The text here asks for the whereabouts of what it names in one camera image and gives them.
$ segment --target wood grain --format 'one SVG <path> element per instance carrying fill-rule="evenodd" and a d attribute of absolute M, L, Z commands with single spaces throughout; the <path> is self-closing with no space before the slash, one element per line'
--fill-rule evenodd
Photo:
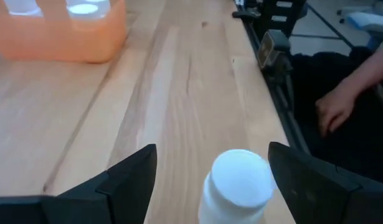
<path fill-rule="evenodd" d="M 146 223 L 194 224 L 228 149 L 287 144 L 231 0 L 128 0 L 109 64 L 0 58 L 0 195 L 60 194 L 158 145 Z M 262 223 L 294 223 L 278 190 Z"/>

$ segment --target orange plastic container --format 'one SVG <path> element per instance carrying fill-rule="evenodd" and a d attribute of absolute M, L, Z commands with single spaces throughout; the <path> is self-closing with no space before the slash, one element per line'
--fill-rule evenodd
<path fill-rule="evenodd" d="M 126 38 L 124 0 L 107 0 L 103 14 L 93 10 L 104 0 L 69 1 L 36 0 L 40 11 L 24 16 L 0 0 L 0 53 L 11 59 L 109 61 Z M 77 12 L 79 5 L 92 10 Z"/>

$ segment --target floor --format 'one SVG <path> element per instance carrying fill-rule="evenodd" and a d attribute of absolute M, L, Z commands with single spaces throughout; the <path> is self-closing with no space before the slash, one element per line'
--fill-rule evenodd
<path fill-rule="evenodd" d="M 345 6 L 366 6 L 372 0 L 308 0 L 310 8 L 290 38 L 291 52 L 313 55 L 332 51 L 348 54 L 353 45 L 366 45 L 369 36 L 347 24 L 340 24 L 336 11 Z"/>

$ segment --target hand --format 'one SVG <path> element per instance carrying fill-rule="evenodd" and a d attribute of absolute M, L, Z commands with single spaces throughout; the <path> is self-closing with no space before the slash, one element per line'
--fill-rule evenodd
<path fill-rule="evenodd" d="M 341 83 L 316 102 L 319 129 L 323 137 L 328 132 L 334 132 L 351 115 L 356 96 L 350 87 Z"/>

